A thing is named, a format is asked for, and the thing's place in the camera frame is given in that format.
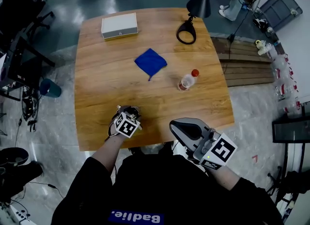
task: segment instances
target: blue cloth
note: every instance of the blue cloth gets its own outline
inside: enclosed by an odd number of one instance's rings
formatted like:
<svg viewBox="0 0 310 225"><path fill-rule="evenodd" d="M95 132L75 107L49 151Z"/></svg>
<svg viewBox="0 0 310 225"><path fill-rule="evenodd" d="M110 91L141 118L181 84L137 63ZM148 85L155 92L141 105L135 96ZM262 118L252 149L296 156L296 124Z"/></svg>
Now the blue cloth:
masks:
<svg viewBox="0 0 310 225"><path fill-rule="evenodd" d="M135 63L150 76L149 81L152 76L167 65L165 59L152 49L146 50L145 53L136 58Z"/></svg>

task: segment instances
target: lamp base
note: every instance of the lamp base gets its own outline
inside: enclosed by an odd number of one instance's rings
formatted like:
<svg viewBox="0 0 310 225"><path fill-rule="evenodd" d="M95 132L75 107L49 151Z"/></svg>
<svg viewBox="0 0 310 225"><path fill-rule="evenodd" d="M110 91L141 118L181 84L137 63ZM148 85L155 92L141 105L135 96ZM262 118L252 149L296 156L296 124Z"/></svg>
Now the lamp base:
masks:
<svg viewBox="0 0 310 225"><path fill-rule="evenodd" d="M191 44L193 44L196 41L196 31L195 31L195 28L194 28L193 23L192 23L193 18L196 18L196 17L193 16L191 13L189 13L188 15L189 15L189 19L187 21L185 21L179 27L178 31L176 32L176 37L183 44L191 45ZM189 32L193 36L193 41L185 42L185 41L181 40L181 38L179 37L179 33L182 32L182 31Z"/></svg>

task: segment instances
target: tiled floor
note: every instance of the tiled floor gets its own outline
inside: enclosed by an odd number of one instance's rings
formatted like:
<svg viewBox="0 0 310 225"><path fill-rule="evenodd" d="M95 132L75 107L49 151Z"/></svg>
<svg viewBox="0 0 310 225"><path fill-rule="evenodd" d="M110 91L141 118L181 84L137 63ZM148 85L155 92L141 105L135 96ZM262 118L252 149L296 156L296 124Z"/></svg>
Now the tiled floor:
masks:
<svg viewBox="0 0 310 225"><path fill-rule="evenodd" d="M43 96L40 100L37 131L30 133L23 121L17 146L29 152L30 160L40 161L44 166L44 176L35 181L50 183L66 195L76 173L92 152L80 152L74 115L74 59L76 46L59 50L49 56L56 62L56 68L46 74L62 88L62 95L53 99ZM271 84L229 88L235 125L225 132L238 146L238 151L228 166L237 174L253 181L257 186L266 188L270 184L267 173L275 173L282 164L284 146L272 143L271 122L277 118L277 101ZM0 137L0 149L14 146L17 124L21 116L21 103L4 99L0 106L7 116L3 117L0 127L8 136ZM144 148L144 152L156 153L161 145ZM178 144L175 154L184 155L183 147ZM116 167L129 156L122 149ZM255 163L253 156L258 155ZM61 201L57 190L46 185L28 183L21 203L38 225L50 224L52 213Z"/></svg>
<svg viewBox="0 0 310 225"><path fill-rule="evenodd" d="M186 7L189 0L47 0L43 14L53 11L55 18L46 19L51 24L47 31L40 28L34 38L34 47L43 54L50 54L59 49L76 45L80 26L84 20L115 13L118 11L161 8L161 7ZM228 5L230 0L210 0L211 16L204 19L209 32L233 33L246 11L241 11L237 20L231 22L219 13L220 5ZM239 36L252 39L265 39L252 23L252 15L248 15L240 27Z"/></svg>

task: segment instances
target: black shirt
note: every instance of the black shirt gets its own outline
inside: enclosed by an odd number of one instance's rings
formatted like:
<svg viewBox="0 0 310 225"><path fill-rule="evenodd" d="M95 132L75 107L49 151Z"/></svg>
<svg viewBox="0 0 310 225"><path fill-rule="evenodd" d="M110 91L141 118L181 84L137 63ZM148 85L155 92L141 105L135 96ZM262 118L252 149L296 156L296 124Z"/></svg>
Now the black shirt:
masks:
<svg viewBox="0 0 310 225"><path fill-rule="evenodd" d="M130 156L115 184L88 158L52 224L283 224L264 189L240 179L228 191L183 156Z"/></svg>

